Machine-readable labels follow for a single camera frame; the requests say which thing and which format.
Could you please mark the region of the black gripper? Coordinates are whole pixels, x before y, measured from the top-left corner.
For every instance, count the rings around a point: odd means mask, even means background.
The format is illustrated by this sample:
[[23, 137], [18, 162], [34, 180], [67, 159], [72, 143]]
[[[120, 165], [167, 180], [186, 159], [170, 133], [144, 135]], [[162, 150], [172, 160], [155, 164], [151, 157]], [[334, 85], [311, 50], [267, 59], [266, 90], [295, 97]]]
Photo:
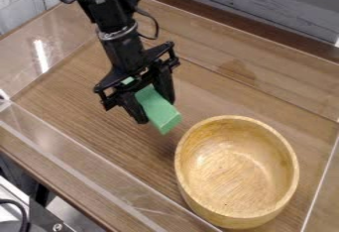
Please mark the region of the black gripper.
[[170, 103], [175, 102], [172, 71], [180, 65], [174, 51], [175, 44], [166, 42], [151, 49], [144, 48], [136, 25], [120, 32], [96, 33], [111, 69], [94, 87], [94, 93], [100, 97], [104, 110], [122, 107], [123, 100], [128, 115], [138, 124], [147, 124], [144, 109], [135, 94], [127, 91], [138, 91], [152, 84], [163, 98]]

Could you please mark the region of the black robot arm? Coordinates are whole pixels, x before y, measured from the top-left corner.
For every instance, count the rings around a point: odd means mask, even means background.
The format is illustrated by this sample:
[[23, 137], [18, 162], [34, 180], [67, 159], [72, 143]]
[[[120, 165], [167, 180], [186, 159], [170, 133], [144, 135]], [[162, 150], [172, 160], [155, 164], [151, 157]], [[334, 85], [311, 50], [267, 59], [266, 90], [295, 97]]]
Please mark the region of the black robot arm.
[[96, 25], [98, 38], [112, 63], [111, 70], [94, 88], [103, 107], [122, 107], [139, 124], [166, 129], [180, 120], [174, 107], [172, 71], [179, 65], [175, 44], [167, 42], [151, 49], [138, 31], [136, 14], [148, 13], [139, 0], [74, 0]]

